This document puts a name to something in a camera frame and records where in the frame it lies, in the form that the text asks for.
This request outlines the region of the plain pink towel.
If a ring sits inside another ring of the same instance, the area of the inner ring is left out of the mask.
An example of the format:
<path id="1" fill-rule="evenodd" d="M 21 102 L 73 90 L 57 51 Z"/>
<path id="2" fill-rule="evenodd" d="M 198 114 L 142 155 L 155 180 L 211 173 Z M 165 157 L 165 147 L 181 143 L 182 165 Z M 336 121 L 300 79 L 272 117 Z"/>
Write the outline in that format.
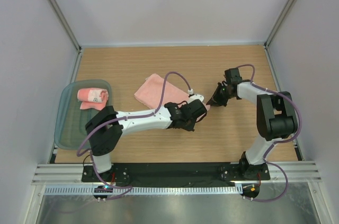
<path id="1" fill-rule="evenodd" d="M 178 73 L 176 74 L 185 81 L 188 87 L 186 92 L 166 80 L 164 96 L 161 101 L 160 99 L 165 81 L 164 78 L 160 77 L 158 74 L 152 74 L 134 93 L 135 99 L 150 109 L 156 109 L 159 106 L 159 103 L 161 103 L 161 106 L 166 103 L 176 103 L 179 107 L 188 104 L 190 94 L 193 94 L 194 91 L 184 76 Z"/>

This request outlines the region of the pink bunny towel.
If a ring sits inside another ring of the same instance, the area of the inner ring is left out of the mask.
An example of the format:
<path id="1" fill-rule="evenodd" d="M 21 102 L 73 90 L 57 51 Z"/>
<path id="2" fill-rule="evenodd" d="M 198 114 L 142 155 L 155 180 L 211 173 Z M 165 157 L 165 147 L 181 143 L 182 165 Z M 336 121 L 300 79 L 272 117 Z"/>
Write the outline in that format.
<path id="1" fill-rule="evenodd" d="M 77 92 L 77 99 L 81 102 L 81 110 L 95 109 L 100 111 L 106 107 L 109 92 L 107 89 L 101 88 L 82 88 Z"/>

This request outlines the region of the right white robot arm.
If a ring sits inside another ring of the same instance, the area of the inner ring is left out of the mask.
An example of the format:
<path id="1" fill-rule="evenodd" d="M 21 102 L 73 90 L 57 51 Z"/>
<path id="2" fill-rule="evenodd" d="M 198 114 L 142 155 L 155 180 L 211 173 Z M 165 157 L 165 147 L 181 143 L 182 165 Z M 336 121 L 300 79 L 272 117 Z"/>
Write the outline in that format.
<path id="1" fill-rule="evenodd" d="M 266 158 L 275 145 L 284 144 L 291 134 L 299 131 L 300 113 L 289 92 L 276 92 L 256 85 L 252 79 L 243 79 L 238 67 L 225 70 L 224 77 L 207 104 L 226 106 L 232 98 L 250 101 L 256 106 L 258 130 L 252 146 L 228 172 L 235 179 L 256 180 L 267 170 Z"/>

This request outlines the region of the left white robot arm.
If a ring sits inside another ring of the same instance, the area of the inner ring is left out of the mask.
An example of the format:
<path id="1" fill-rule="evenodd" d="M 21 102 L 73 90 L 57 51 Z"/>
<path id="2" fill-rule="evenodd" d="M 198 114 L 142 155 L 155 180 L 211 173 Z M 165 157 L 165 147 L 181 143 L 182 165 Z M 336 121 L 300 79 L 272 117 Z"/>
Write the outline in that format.
<path id="1" fill-rule="evenodd" d="M 85 125 L 94 176 L 101 182 L 111 178 L 110 153 L 123 136 L 154 129 L 193 131 L 206 114 L 207 108 L 198 99 L 179 104 L 169 102 L 158 109 L 138 112 L 118 112 L 112 106 L 104 107 Z"/>

